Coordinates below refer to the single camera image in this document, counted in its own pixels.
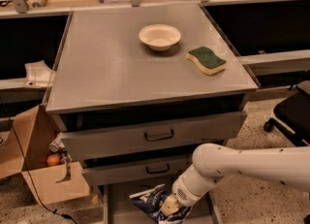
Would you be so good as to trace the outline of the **white gripper with vent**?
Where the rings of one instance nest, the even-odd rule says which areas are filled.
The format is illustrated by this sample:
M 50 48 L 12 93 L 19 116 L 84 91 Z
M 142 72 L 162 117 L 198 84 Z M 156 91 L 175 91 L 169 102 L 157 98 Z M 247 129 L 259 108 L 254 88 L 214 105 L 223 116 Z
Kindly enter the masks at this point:
M 202 198 L 189 191 L 183 182 L 182 176 L 179 176 L 173 183 L 171 193 L 172 195 L 169 195 L 161 206 L 161 212 L 164 216 L 169 216 L 178 212 L 181 206 L 193 206 Z

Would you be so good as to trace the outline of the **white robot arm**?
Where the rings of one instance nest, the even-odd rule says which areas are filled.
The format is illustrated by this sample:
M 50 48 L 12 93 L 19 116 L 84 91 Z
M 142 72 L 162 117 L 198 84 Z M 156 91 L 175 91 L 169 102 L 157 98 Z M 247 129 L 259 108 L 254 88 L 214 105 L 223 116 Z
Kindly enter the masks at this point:
M 310 192 L 310 147 L 238 150 L 202 144 L 192 165 L 174 182 L 164 201 L 164 216 L 190 208 L 228 176 L 242 175 Z

